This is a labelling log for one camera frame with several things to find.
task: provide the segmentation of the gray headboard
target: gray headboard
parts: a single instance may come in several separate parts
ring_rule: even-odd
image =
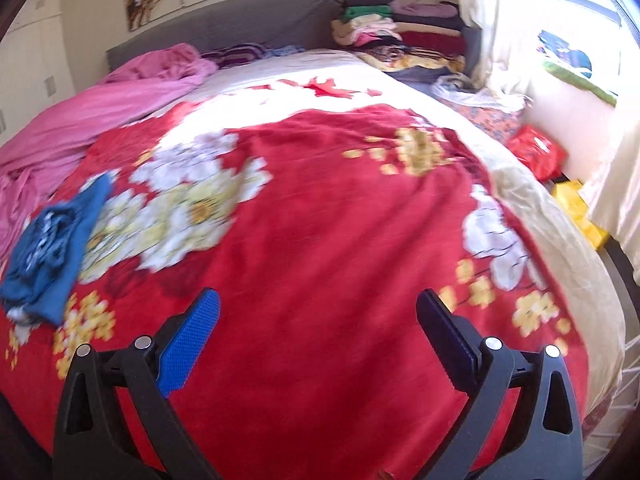
[[[200,52],[261,43],[270,48],[298,44],[335,48],[331,20],[340,0],[225,0],[151,27],[107,52],[112,70],[150,50],[190,43]]]

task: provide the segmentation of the curtain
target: curtain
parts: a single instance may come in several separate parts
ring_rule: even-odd
[[[460,0],[469,27],[482,29],[480,61],[472,79],[495,92],[525,93],[542,30],[543,0]]]
[[[640,284],[640,49],[630,36],[621,51],[620,96],[611,118],[608,145],[580,195],[588,217],[619,243]]]

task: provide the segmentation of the red bag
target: red bag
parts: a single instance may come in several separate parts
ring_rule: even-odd
[[[521,127],[505,146],[540,182],[562,174],[560,168],[566,159],[566,151],[530,124]]]

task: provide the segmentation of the yellow plastic bag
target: yellow plastic bag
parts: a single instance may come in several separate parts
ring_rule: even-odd
[[[572,218],[576,227],[580,229],[593,248],[598,250],[609,238],[609,233],[592,224],[587,218],[586,215],[589,207],[580,195],[578,195],[578,191],[581,188],[582,184],[580,184],[580,182],[571,180],[556,184],[552,194],[556,202],[558,202],[560,207]]]

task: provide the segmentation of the silver pin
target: silver pin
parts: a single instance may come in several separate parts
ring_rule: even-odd
[[[91,351],[91,347],[87,344],[83,344],[76,349],[76,355],[78,357],[84,357],[85,355],[89,355],[90,351]]]
[[[484,340],[484,344],[491,350],[499,350],[500,348],[502,348],[502,341],[500,341],[497,337],[488,337]]]
[[[545,352],[549,357],[560,357],[560,349],[556,345],[545,346]]]
[[[151,346],[151,338],[148,335],[140,336],[136,339],[135,346],[138,350],[145,350]]]

